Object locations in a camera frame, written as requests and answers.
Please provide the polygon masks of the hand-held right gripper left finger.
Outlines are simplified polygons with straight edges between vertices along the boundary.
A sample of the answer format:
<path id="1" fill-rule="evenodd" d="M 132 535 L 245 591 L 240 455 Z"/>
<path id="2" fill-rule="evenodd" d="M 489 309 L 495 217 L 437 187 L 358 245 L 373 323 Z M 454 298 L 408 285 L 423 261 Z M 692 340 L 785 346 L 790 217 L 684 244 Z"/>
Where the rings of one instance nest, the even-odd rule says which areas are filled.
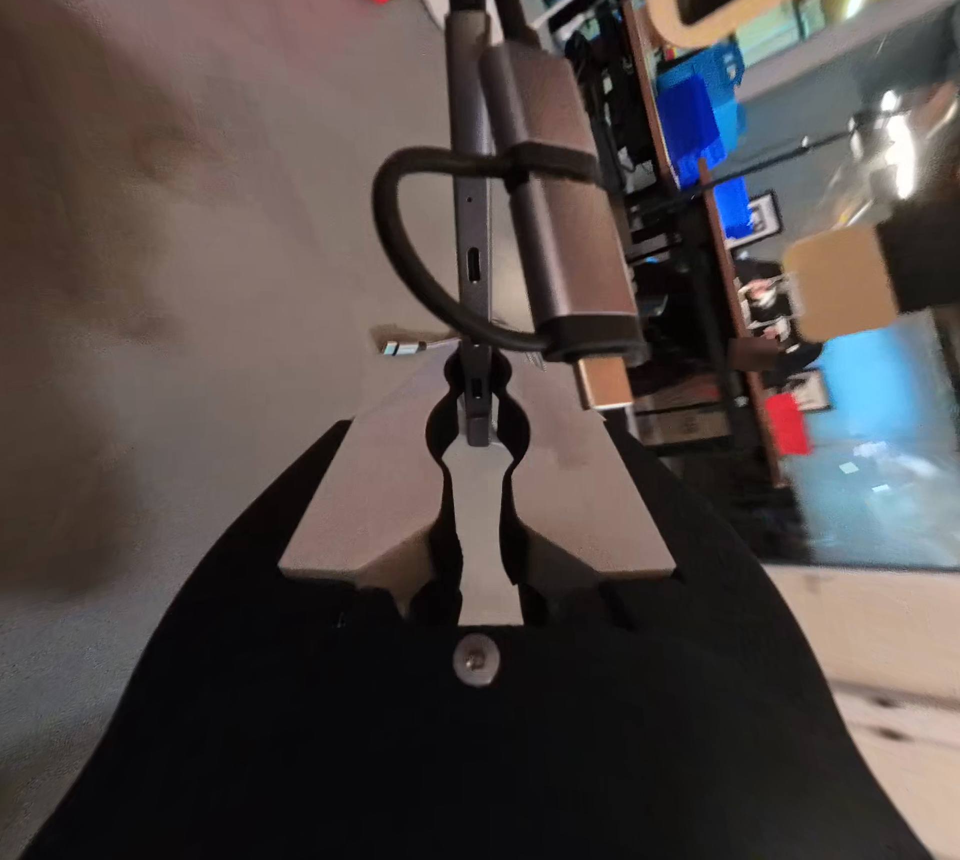
<path id="1" fill-rule="evenodd" d="M 349 423 L 278 566 L 290 579 L 387 591 L 418 619 L 453 619 L 463 553 L 444 460 L 460 435 L 459 350 L 448 343 L 415 361 Z"/>

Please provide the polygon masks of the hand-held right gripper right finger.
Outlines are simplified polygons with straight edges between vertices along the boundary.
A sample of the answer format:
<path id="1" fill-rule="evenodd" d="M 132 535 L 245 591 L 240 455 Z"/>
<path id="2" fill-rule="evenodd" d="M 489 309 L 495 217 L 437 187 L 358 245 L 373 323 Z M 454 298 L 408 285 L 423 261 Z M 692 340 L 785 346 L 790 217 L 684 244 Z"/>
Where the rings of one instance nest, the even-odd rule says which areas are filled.
<path id="1" fill-rule="evenodd" d="M 675 559 L 569 370 L 514 352 L 490 365 L 496 433 L 510 456 L 500 554 L 523 622 L 549 624 L 570 598 L 606 583 L 671 577 Z"/>

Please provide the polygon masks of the grey hdmi adapter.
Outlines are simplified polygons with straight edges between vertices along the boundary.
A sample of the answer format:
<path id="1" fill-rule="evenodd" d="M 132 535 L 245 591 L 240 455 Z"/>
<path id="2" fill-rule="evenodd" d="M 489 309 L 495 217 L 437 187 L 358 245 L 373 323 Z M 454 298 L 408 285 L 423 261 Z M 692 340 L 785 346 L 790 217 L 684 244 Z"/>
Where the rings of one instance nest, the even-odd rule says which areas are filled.
<path id="1" fill-rule="evenodd" d="M 479 72 L 542 357 L 572 367 L 584 409 L 631 406 L 642 328 L 572 67 L 506 39 Z"/>

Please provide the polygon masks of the grey usb hub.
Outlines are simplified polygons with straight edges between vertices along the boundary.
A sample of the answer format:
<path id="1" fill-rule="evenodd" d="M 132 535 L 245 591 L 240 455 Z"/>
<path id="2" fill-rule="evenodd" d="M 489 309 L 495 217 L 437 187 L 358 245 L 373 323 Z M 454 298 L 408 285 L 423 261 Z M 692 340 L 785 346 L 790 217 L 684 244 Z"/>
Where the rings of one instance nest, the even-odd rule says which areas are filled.
<path id="1" fill-rule="evenodd" d="M 490 18 L 482 10 L 452 11 L 445 22 L 450 145 L 464 154 L 486 154 L 492 136 L 479 78 L 479 60 L 490 43 Z M 454 224 L 460 302 L 477 316 L 492 315 L 490 184 L 484 178 L 453 180 Z M 466 441 L 491 444 L 492 351 L 474 339 L 461 342 Z"/>

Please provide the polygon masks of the small red bin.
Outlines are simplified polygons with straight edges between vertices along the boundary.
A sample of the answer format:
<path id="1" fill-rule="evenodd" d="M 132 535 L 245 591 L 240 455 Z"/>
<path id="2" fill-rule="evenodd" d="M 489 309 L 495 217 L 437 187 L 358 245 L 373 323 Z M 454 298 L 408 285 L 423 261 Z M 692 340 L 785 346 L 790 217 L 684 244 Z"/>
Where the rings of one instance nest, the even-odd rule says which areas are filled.
<path id="1" fill-rule="evenodd" d="M 764 410 L 778 456 L 809 456 L 812 453 L 805 413 L 792 393 L 771 394 L 765 400 Z"/>

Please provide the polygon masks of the framed printed tag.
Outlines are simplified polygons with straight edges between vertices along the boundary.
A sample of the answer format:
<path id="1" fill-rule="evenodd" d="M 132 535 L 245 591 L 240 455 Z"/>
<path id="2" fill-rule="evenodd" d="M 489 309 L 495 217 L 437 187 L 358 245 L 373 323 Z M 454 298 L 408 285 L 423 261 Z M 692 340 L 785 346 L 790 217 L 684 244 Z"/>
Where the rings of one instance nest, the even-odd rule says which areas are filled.
<path id="1" fill-rule="evenodd" d="M 834 409 L 823 373 L 819 367 L 810 367 L 789 378 L 788 392 L 802 413 L 820 413 Z"/>
<path id="2" fill-rule="evenodd" d="M 750 223 L 751 230 L 749 237 L 744 241 L 745 245 L 756 243 L 770 237 L 779 235 L 784 228 L 779 199 L 774 190 L 768 190 L 761 195 L 750 200 Z"/>

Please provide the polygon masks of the blue plastic bin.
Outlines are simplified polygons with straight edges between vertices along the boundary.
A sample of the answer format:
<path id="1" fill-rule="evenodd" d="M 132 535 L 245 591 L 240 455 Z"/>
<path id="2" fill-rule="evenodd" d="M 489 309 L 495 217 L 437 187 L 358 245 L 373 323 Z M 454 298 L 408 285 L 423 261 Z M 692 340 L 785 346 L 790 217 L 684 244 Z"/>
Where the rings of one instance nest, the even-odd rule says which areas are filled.
<path id="1" fill-rule="evenodd" d="M 699 182 L 701 160 L 713 169 L 745 134 L 747 114 L 736 93 L 745 70 L 738 41 L 729 38 L 678 59 L 657 75 L 657 113 L 681 189 Z"/>
<path id="2" fill-rule="evenodd" d="M 753 211 L 743 177 L 719 183 L 712 190 L 726 241 L 739 241 L 754 232 Z"/>

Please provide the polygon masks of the black tripod pole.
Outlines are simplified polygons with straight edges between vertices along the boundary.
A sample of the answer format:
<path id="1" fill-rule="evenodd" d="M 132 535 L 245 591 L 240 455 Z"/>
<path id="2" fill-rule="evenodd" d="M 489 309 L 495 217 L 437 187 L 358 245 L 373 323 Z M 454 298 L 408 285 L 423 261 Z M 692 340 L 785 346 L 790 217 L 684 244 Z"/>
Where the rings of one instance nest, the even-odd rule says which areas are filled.
<path id="1" fill-rule="evenodd" d="M 845 143 L 848 147 L 852 148 L 855 140 L 861 141 L 862 135 L 869 130 L 878 129 L 881 126 L 885 126 L 891 119 L 893 119 L 895 114 L 896 112 L 894 110 L 859 112 L 853 116 L 846 128 L 842 131 L 834 132 L 832 134 L 824 135 L 815 139 L 805 136 L 794 147 L 780 154 L 755 161 L 748 166 L 739 169 L 738 171 L 734 171 L 733 173 L 712 178 L 706 182 L 701 182 L 696 187 L 691 187 L 690 189 L 686 190 L 685 193 L 688 193 L 694 198 L 702 197 L 707 192 L 712 192 L 714 189 L 726 183 L 746 179 L 754 174 L 761 173 L 768 169 L 781 166 L 800 158 L 804 158 L 809 154 L 816 153 L 822 149 L 832 147 L 836 144 Z"/>

